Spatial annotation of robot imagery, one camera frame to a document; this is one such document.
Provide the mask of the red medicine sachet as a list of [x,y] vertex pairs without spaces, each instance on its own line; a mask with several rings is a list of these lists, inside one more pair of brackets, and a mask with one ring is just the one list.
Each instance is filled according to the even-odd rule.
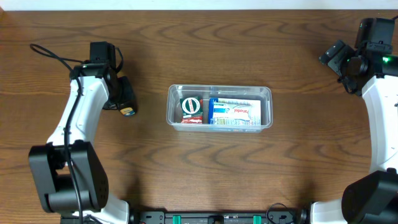
[[189,118],[183,118],[181,123],[185,124],[202,124],[203,123],[203,116],[192,116]]

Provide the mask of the small dark bottle white cap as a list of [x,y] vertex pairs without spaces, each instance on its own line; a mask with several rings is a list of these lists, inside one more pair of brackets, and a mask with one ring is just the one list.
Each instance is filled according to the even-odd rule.
[[136,113],[136,110],[132,107],[132,106],[126,106],[123,107],[119,110],[119,112],[123,115],[123,116],[132,116]]

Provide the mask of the clear plastic container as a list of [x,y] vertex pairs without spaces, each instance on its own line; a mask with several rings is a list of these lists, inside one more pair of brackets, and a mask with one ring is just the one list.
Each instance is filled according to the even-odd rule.
[[[203,123],[181,123],[180,99],[200,96],[203,100]],[[260,126],[227,126],[208,123],[209,99],[233,98],[261,101]],[[171,85],[168,92],[166,121],[177,131],[202,132],[247,132],[260,133],[273,124],[271,90],[265,86],[222,86],[222,85]]]

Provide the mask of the green box round logo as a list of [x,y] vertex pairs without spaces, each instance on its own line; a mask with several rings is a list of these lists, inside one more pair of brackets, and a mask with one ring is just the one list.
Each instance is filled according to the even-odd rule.
[[183,118],[191,118],[203,115],[203,100],[200,96],[180,99]]

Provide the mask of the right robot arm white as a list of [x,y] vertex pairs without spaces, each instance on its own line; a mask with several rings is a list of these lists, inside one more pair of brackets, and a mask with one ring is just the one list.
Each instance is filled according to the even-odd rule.
[[336,41],[319,60],[350,95],[363,98],[371,132],[369,174],[347,186],[343,196],[313,202],[297,223],[397,223],[397,56],[395,18],[365,18],[354,47]]

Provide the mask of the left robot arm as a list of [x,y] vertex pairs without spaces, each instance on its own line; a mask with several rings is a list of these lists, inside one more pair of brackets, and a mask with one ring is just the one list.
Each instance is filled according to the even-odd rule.
[[119,77],[124,62],[119,48],[92,42],[88,60],[69,67],[70,96],[55,131],[29,152],[29,166],[43,210],[58,213],[61,223],[130,223],[129,204],[109,191],[109,182],[94,150],[103,110],[123,116],[137,111],[128,77]]

